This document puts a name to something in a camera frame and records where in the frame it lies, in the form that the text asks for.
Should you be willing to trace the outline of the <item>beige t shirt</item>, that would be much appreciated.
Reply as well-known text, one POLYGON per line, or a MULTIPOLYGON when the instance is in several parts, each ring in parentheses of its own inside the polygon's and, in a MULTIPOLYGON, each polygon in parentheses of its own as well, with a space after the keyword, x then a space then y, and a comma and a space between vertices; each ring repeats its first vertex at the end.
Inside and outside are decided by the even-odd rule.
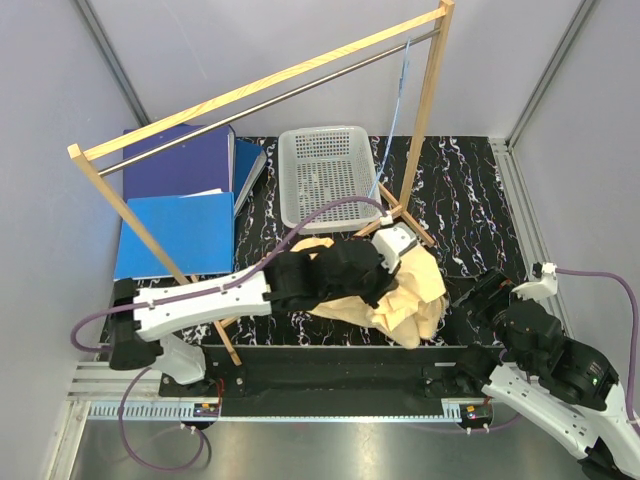
POLYGON ((444 279, 436 258, 422 245, 401 257, 395 279, 398 287, 386 293, 373 308, 351 296, 327 301, 312 309, 312 315, 374 328, 406 349, 417 348, 436 334, 448 301, 444 279))

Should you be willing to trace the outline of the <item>light blue wire hanger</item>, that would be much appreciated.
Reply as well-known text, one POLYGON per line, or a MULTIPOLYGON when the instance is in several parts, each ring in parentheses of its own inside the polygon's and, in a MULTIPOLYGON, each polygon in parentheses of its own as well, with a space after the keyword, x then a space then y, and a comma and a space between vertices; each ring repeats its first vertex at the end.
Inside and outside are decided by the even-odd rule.
POLYGON ((398 80, 398 90, 397 90, 397 96, 396 96, 396 103, 395 103, 395 107, 394 107, 394 112, 393 112, 393 117, 391 120, 391 124, 390 124, 390 129, 389 129, 389 133, 387 136, 387 141, 385 144, 385 149, 384 149, 384 153, 383 153, 383 158, 382 158, 382 162, 380 164, 380 166, 378 167, 378 169, 376 170, 376 175, 375 175, 375 179, 374 182, 369 190, 369 193, 367 195, 368 198, 373 199, 374 197, 374 192, 375 189, 377 188, 377 185, 381 179, 381 176, 383 174, 383 171, 386 167, 388 158, 389 158, 389 154, 390 154, 390 149, 391 149, 391 143, 394 137, 394 133, 395 133, 395 129, 396 129, 396 125, 398 122, 398 117, 400 114, 400 109, 401 109, 401 103, 402 103, 402 96, 403 96, 403 92, 404 92, 404 88, 405 88, 405 81, 406 81, 406 77, 407 77, 407 72, 409 69, 409 50, 411 48, 411 43, 412 43, 412 39, 409 38, 404 46, 404 50, 403 50, 403 59, 402 59, 402 66, 401 66, 401 71, 400 71, 400 75, 399 75, 399 80, 398 80))

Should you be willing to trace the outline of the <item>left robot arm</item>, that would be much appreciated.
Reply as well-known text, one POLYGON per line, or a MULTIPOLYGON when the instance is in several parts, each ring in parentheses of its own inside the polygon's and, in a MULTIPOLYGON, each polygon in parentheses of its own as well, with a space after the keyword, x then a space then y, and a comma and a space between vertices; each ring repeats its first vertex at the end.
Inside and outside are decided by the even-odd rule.
POLYGON ((401 256, 396 241, 307 238, 235 274, 125 294, 110 321, 109 366, 115 371, 150 367, 193 395, 206 395, 216 372, 206 365, 203 350, 179 339, 176 331, 205 321, 310 311, 350 297, 377 307, 397 285, 401 256))

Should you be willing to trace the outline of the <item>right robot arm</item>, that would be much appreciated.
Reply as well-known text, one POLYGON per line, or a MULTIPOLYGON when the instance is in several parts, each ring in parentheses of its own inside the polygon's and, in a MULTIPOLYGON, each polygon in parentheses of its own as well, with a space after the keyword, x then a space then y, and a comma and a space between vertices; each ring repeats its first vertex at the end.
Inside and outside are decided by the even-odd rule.
POLYGON ((590 479, 636 479, 639 421, 628 389, 604 354, 567 336, 539 303, 557 293, 560 271, 536 263, 532 280, 514 285, 492 269, 453 300, 454 310, 495 334, 506 356, 468 346, 445 377, 446 391, 509 405, 560 443, 590 479))

